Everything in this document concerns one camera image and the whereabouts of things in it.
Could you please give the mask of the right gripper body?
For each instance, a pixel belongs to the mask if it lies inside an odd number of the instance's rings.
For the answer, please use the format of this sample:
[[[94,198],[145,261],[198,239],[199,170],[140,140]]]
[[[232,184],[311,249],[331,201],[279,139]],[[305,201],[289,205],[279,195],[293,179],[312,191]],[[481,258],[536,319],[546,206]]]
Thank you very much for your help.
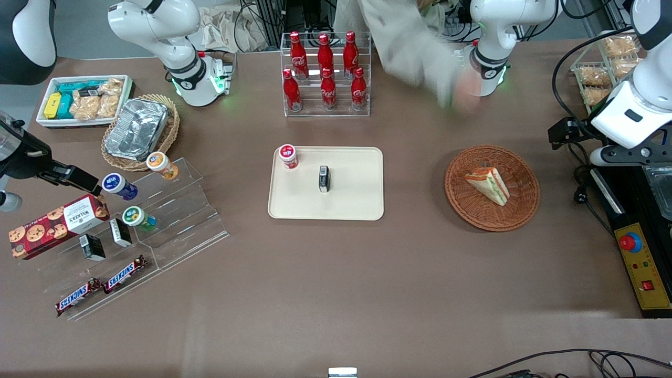
[[[1,112],[2,177],[25,180],[53,176],[52,149],[24,129],[26,123]]]

